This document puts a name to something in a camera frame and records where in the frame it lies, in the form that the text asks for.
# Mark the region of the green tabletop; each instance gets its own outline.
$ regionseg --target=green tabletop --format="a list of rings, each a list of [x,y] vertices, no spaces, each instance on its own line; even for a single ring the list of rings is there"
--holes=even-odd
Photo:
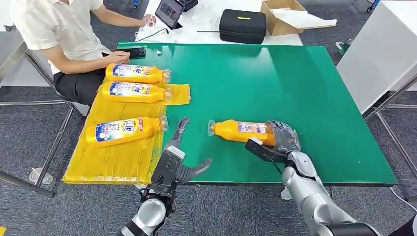
[[[137,46],[147,47],[146,57],[131,64],[170,69],[172,84],[190,84],[190,104],[167,107],[170,130],[164,143],[178,121],[188,116],[191,121],[181,142],[184,165],[213,159],[210,169],[194,182],[280,183],[274,166],[248,152],[244,143],[207,135],[211,119],[275,119],[298,131],[301,150],[324,183],[397,184],[324,47],[119,44],[119,48]]]

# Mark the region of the detergent bottle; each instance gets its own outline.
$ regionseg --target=detergent bottle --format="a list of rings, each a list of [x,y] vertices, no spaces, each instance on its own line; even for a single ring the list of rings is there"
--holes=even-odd
[[[161,70],[156,66],[109,64],[106,68],[106,78],[110,81],[139,82],[156,84],[169,83],[170,70]]]
[[[108,81],[102,85],[103,97],[113,102],[146,102],[169,101],[172,97],[170,88],[156,85]]]
[[[208,122],[208,135],[217,135],[224,139],[238,142],[247,142],[256,137],[265,145],[275,146],[272,128],[267,123],[239,122],[228,119],[224,122]]]
[[[99,148],[145,139],[160,130],[168,130],[166,116],[161,118],[138,117],[87,127],[86,138],[89,145]]]

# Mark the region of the black case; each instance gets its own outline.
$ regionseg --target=black case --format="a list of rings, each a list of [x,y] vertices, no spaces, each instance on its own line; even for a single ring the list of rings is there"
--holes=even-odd
[[[195,5],[198,4],[198,0],[177,0],[181,5],[185,6],[184,12],[187,12],[189,9],[192,9]]]
[[[219,31],[223,41],[261,44],[267,34],[265,14],[226,9],[221,16]]]

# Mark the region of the smartphone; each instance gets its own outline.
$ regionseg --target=smartphone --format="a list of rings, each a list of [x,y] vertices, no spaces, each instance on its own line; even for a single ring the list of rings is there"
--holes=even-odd
[[[146,55],[146,50],[144,47],[140,48],[126,48],[126,49],[116,49],[116,51],[123,51],[130,53],[130,59],[144,58]]]

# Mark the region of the bottle label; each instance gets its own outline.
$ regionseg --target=bottle label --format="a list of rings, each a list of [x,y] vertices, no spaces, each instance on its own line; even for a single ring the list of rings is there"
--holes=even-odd
[[[116,76],[148,76],[151,66],[116,64],[113,75]]]
[[[238,122],[238,129],[245,133],[267,133],[267,125],[264,123]]]
[[[109,93],[113,96],[148,96],[150,86],[147,84],[128,83],[128,82],[113,82],[110,85]]]
[[[99,142],[121,139],[126,134],[135,132],[137,122],[138,119],[135,118],[98,124],[95,128],[95,138]]]

